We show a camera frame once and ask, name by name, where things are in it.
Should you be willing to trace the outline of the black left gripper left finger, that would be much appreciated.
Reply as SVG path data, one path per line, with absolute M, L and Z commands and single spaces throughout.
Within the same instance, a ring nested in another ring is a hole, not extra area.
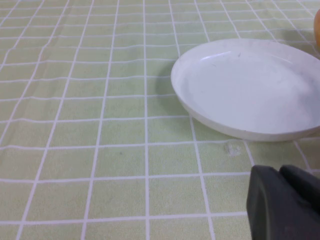
M 273 167 L 252 167 L 246 211 L 253 240 L 320 238 L 320 215 Z

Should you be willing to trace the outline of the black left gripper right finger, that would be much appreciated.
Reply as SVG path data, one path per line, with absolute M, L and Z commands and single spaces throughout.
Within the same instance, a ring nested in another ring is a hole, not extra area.
M 279 173 L 307 202 L 311 209 L 320 214 L 320 179 L 294 165 L 283 165 Z

